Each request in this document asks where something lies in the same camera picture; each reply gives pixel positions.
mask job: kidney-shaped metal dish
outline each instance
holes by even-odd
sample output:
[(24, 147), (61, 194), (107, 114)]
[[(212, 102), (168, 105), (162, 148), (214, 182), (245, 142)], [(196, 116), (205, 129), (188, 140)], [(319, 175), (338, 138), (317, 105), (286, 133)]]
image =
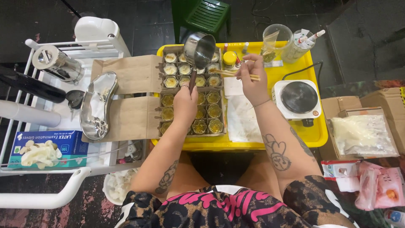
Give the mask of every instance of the kidney-shaped metal dish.
[(91, 140), (101, 140), (109, 131), (109, 110), (118, 89), (117, 75), (107, 71), (97, 76), (87, 88), (80, 108), (80, 127)]

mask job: saucepan handle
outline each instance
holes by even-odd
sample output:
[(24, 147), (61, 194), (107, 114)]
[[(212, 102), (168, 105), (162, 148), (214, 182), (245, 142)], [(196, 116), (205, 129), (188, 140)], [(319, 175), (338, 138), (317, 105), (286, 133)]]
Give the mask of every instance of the saucepan handle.
[(197, 77), (197, 70), (193, 68), (191, 72), (191, 78), (190, 78), (190, 84), (189, 84), (189, 89), (190, 89), (190, 95), (193, 92), (193, 88), (196, 85), (196, 77)]

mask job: white container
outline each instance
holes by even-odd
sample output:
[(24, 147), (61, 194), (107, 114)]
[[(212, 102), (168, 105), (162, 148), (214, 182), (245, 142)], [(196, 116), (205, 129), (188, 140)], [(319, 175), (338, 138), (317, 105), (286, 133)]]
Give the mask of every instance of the white container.
[(61, 120), (59, 113), (36, 109), (12, 101), (0, 101), (0, 107), (0, 116), (7, 119), (46, 127), (56, 127)]

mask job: black tube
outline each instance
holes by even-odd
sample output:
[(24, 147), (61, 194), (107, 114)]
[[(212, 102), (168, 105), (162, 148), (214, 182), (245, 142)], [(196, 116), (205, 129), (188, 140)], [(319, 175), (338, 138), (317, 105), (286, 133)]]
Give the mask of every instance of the black tube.
[(0, 66), (0, 81), (54, 103), (61, 103), (65, 100), (65, 91), (2, 66)]

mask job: stainless steel canister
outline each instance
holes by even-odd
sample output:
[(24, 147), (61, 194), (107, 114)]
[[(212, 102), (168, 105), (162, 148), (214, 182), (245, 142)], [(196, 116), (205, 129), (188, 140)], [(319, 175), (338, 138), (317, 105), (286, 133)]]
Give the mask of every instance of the stainless steel canister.
[(44, 45), (35, 51), (32, 64), (63, 82), (77, 84), (84, 75), (82, 65), (53, 45)]

